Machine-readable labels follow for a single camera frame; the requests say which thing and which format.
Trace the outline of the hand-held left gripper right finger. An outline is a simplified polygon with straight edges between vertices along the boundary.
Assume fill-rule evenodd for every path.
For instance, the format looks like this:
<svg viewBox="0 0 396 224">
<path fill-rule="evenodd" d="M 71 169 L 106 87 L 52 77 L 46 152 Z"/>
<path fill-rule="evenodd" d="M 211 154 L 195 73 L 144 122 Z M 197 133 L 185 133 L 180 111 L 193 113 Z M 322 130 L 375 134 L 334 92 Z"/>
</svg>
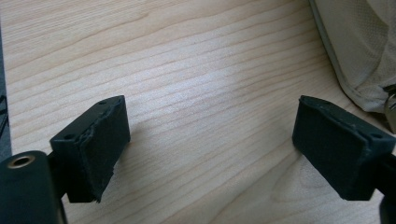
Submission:
<svg viewBox="0 0 396 224">
<path fill-rule="evenodd" d="M 331 102 L 299 99 L 292 142 L 341 198 L 396 201 L 396 138 Z"/>
</svg>

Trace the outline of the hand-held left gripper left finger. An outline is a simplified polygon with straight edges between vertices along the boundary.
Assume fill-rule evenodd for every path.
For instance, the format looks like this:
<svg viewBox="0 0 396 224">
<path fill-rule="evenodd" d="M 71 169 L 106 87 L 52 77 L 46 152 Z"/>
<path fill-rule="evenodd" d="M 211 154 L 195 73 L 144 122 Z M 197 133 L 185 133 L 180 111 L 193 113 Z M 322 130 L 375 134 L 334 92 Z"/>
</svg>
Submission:
<svg viewBox="0 0 396 224">
<path fill-rule="evenodd" d="M 58 194 L 71 203 L 99 202 L 130 140 L 125 98 L 94 104 L 50 139 Z"/>
</svg>

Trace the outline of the white mesh fabric bag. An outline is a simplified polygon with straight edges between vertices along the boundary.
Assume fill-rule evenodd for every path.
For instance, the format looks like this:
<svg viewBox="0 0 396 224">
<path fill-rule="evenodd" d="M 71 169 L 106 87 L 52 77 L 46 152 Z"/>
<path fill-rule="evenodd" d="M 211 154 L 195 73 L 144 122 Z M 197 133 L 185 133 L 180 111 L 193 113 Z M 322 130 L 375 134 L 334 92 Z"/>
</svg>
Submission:
<svg viewBox="0 0 396 224">
<path fill-rule="evenodd" d="M 345 94 L 382 113 L 396 84 L 396 0 L 309 0 Z"/>
</svg>

